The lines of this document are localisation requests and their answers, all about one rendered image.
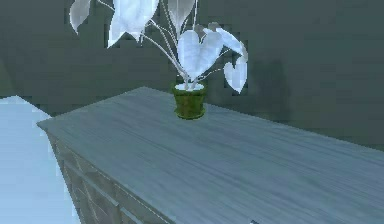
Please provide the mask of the white-leaved plant in green pot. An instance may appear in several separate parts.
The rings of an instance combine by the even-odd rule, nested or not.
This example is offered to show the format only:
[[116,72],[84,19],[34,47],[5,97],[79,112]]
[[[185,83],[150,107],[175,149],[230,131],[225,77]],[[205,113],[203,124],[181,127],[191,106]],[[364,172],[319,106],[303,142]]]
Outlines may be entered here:
[[148,36],[145,29],[152,25],[166,43],[160,50],[182,78],[172,86],[175,113],[185,120],[205,114],[203,101],[207,86],[203,81],[214,72],[212,66],[232,50],[239,57],[221,69],[228,85],[241,92],[248,76],[248,52],[243,42],[216,23],[204,27],[197,23],[187,30],[189,15],[198,13],[199,0],[112,0],[113,11],[108,30],[107,46],[112,47],[123,35],[132,36],[138,43]]

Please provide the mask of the grey wooden chest of drawers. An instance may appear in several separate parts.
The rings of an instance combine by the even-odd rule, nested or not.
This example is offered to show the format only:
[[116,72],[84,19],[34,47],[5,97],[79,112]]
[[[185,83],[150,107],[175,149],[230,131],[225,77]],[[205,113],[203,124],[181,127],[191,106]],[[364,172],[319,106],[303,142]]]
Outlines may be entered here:
[[140,87],[44,120],[81,224],[384,224],[384,153]]

